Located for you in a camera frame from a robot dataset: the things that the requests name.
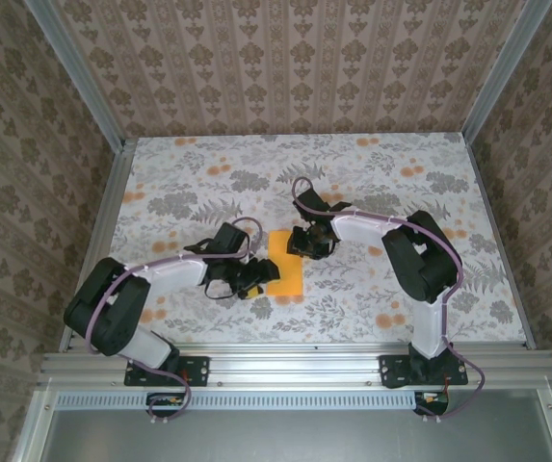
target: robotic arm base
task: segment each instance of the robotic arm base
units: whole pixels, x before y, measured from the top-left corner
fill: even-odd
[[[208,356],[179,356],[179,350],[171,346],[169,358],[158,368],[159,371],[179,375],[191,387],[206,387],[209,378]],[[135,364],[128,362],[123,384],[126,387],[179,387],[172,377],[147,372]]]
[[[449,350],[445,349],[432,359],[426,358],[412,344],[408,354],[379,356],[381,384],[386,388],[405,386],[467,385],[466,366]]]

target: yellow sponge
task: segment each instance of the yellow sponge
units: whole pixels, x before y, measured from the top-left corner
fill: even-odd
[[[288,230],[269,233],[267,253],[277,265],[279,280],[267,284],[267,295],[303,295],[303,259],[286,253],[290,236],[291,231]]]
[[[258,287],[252,287],[249,291],[248,291],[248,295],[246,295],[246,298],[254,298],[256,296],[259,296],[260,293],[258,292]]]

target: black clamp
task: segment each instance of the black clamp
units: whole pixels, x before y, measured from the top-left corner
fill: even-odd
[[[244,241],[250,242],[248,233],[238,227],[224,223],[216,236],[203,239],[197,244],[184,247],[185,250],[197,255],[230,254],[239,252]],[[269,259],[258,260],[253,255],[247,263],[241,259],[222,258],[205,260],[207,272],[201,285],[205,286],[205,294],[209,298],[223,299],[235,295],[241,299],[252,298],[263,294],[260,284],[279,279],[279,271],[274,262]],[[208,295],[209,286],[215,280],[222,280],[230,287],[230,295],[212,297]]]
[[[338,202],[333,207],[330,207],[313,188],[302,192],[297,199],[305,207],[319,212],[340,212],[351,206],[348,202]],[[293,205],[299,211],[302,218],[310,223],[310,226],[306,229],[300,226],[293,227],[291,237],[288,239],[287,253],[299,255],[300,257],[309,257],[312,260],[321,260],[329,257],[333,253],[335,245],[340,242],[331,227],[333,217],[307,212],[295,201]]]

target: gray floor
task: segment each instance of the gray floor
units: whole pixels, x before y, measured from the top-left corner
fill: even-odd
[[[195,411],[167,424],[139,411],[65,411],[47,462],[552,461],[534,392],[483,392],[453,420],[411,411]]]

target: aluminum frame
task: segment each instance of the aluminum frame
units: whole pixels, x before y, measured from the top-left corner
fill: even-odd
[[[56,411],[145,410],[150,392],[58,392]],[[414,392],[230,392],[195,389],[189,411],[413,410]],[[154,405],[154,410],[170,410]]]
[[[524,5],[461,129],[466,142],[472,143],[479,135],[551,5],[551,0],[535,0]]]
[[[79,282],[83,282],[95,262],[108,253],[125,184],[132,166],[137,141],[127,141],[116,157],[102,200],[88,255]],[[471,162],[479,179],[472,152]],[[500,242],[495,220],[479,181],[486,210],[494,230],[506,271],[512,284],[527,343],[461,343],[456,349],[486,372],[488,389],[538,391],[544,404],[544,417],[552,437],[552,353],[535,347],[530,326],[514,289],[513,274]],[[207,393],[229,392],[265,394],[273,392],[376,393],[385,390],[378,371],[378,356],[403,354],[403,344],[181,344],[182,354],[211,357]],[[181,391],[181,388],[125,387],[125,361],[87,354],[84,340],[66,329],[60,353],[44,357],[41,374],[18,440],[14,462],[37,462],[53,420],[58,395],[62,392],[92,391],[133,394],[136,392]],[[468,370],[474,389],[479,376]],[[435,390],[438,387],[404,387],[402,390]]]
[[[95,82],[89,63],[86,63],[74,44],[64,20],[56,10],[57,2],[26,0],[25,3],[64,65],[111,149],[118,155],[123,147],[123,128],[111,111],[107,96]]]

